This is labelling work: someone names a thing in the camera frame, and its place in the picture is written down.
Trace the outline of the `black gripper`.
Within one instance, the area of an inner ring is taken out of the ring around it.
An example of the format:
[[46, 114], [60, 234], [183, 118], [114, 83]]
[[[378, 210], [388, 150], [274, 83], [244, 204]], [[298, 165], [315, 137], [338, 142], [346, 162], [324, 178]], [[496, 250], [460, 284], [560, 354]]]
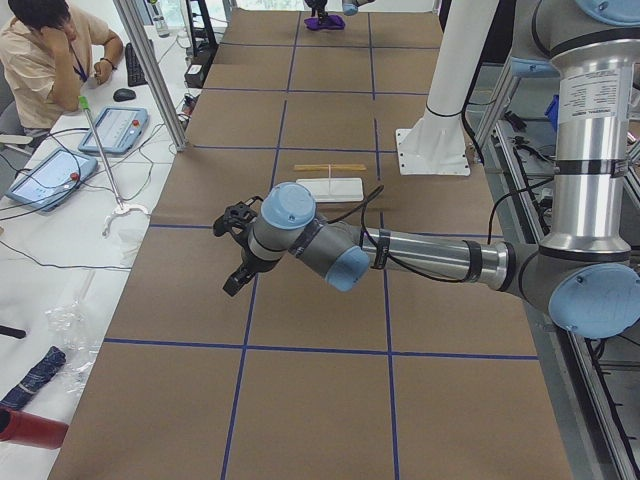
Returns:
[[275, 267], [275, 251], [260, 244], [256, 239], [245, 239], [242, 247], [241, 265], [229, 275], [223, 290], [229, 296], [237, 295], [250, 283], [257, 273], [266, 273]]
[[305, 4], [311, 10], [312, 17], [324, 18], [327, 16], [327, 0], [305, 0]]

